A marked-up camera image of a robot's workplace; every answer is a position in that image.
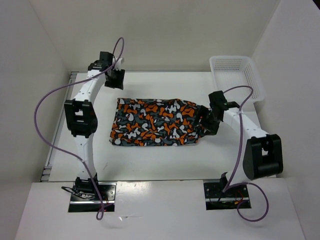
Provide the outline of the orange camouflage shorts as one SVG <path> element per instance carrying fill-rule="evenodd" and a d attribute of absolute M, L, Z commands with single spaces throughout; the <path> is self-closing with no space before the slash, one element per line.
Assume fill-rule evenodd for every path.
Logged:
<path fill-rule="evenodd" d="M 196 119 L 200 108 L 179 98 L 118 98 L 109 141 L 122 147 L 196 144 L 209 134 Z"/>

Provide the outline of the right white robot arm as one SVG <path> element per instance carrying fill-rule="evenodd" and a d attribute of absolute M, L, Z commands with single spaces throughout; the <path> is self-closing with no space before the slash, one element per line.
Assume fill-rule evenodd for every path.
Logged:
<path fill-rule="evenodd" d="M 209 94 L 207 108 L 201 106 L 196 120 L 208 135 L 215 136 L 221 123 L 228 125 L 239 135 L 239 149 L 235 166 L 230 173 L 223 173 L 219 191 L 230 197 L 237 186 L 252 180 L 270 177 L 283 172 L 282 140 L 278 134 L 270 134 L 257 126 L 242 111 L 242 105 L 227 101 L 223 91 Z"/>

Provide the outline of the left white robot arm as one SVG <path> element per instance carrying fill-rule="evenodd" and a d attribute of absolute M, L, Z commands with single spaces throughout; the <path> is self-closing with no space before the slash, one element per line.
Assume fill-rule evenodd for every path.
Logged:
<path fill-rule="evenodd" d="M 93 155 L 93 137 L 98 129 L 94 102 L 103 86 L 120 90 L 124 88 L 123 62 L 121 56 L 116 58 L 113 53 L 101 51 L 99 59 L 89 65 L 87 79 L 79 92 L 64 102 L 67 128 L 75 140 L 76 156 L 80 158 L 79 173 L 72 190 L 89 200 L 98 198 L 100 194 Z"/>

